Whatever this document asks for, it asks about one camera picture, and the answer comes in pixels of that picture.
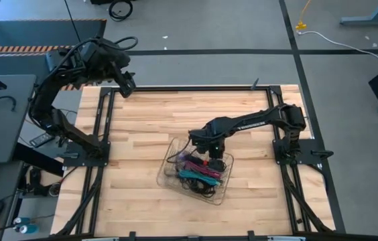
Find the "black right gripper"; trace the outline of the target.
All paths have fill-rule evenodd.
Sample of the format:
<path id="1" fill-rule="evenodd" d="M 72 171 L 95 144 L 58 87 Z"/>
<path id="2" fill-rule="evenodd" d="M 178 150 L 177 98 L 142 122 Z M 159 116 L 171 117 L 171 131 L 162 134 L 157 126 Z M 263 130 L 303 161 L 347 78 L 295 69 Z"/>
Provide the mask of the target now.
<path id="1" fill-rule="evenodd" d="M 215 128 L 204 127 L 188 131 L 189 139 L 200 154 L 208 153 L 211 159 L 222 159 L 225 152 L 225 132 Z"/>

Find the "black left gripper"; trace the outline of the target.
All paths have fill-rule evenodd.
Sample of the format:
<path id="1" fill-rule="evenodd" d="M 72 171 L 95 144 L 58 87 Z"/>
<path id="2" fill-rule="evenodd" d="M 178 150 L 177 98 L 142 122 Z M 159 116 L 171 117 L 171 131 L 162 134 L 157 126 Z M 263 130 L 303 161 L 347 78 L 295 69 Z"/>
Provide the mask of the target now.
<path id="1" fill-rule="evenodd" d="M 122 72 L 115 62 L 111 62 L 111 72 L 115 82 L 119 85 L 121 96 L 123 98 L 130 97 L 137 87 L 132 75 L 128 72 Z"/>

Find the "metal wire basket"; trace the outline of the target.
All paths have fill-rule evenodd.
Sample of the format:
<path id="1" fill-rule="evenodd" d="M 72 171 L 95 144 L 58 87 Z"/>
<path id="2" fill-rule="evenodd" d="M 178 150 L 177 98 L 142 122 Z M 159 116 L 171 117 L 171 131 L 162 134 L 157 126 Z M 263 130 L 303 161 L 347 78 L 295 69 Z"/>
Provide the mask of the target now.
<path id="1" fill-rule="evenodd" d="M 218 206 L 225 197 L 233 163 L 228 153 L 222 159 L 211 159 L 208 153 L 198 153 L 191 140 L 174 138 L 156 181 L 160 187 Z"/>

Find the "black remote control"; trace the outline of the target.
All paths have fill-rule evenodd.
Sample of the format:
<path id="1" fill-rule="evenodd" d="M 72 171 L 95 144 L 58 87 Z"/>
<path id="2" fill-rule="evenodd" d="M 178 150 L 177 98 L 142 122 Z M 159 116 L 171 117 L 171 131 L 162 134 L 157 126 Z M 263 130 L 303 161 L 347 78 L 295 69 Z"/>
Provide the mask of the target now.
<path id="1" fill-rule="evenodd" d="M 29 144 L 34 148 L 38 148 L 38 147 L 41 147 L 42 145 L 44 145 L 44 144 L 46 144 L 50 141 L 53 141 L 54 139 L 55 139 L 54 135 L 50 135 L 48 133 L 43 133 L 43 134 L 37 136 L 36 138 L 30 140 Z"/>

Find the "black striped-edge floor mat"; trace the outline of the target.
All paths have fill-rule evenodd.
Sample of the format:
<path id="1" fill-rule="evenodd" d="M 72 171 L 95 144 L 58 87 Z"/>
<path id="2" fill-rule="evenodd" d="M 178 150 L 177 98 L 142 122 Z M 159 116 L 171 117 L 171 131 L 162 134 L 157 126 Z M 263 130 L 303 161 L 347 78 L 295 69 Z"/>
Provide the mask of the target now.
<path id="1" fill-rule="evenodd" d="M 71 48 L 102 36 L 106 19 L 0 20 L 0 53 L 40 53 Z"/>
<path id="2" fill-rule="evenodd" d="M 0 82 L 7 86 L 0 94 L 31 94 L 49 73 L 45 54 L 0 55 Z"/>

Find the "black aluminium rig frame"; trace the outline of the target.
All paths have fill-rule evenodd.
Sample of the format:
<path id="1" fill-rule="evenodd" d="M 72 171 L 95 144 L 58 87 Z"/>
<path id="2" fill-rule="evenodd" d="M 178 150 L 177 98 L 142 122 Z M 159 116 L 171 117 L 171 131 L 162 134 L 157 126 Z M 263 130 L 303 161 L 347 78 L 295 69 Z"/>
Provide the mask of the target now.
<path id="1" fill-rule="evenodd" d="M 116 95 L 98 106 L 101 89 L 86 87 L 76 126 L 92 133 L 95 118 L 110 124 L 110 161 L 103 175 L 97 237 L 119 240 L 136 232 L 136 240 L 157 238 L 207 241 L 226 237 L 286 235 L 292 229 L 281 171 L 273 158 L 271 126 L 237 133 L 227 139 L 234 159 L 229 186 L 219 206 L 160 187 L 156 176 L 172 139 L 218 116 L 240 116 L 268 107 L 269 93 L 246 86 L 185 90 L 138 90 Z"/>

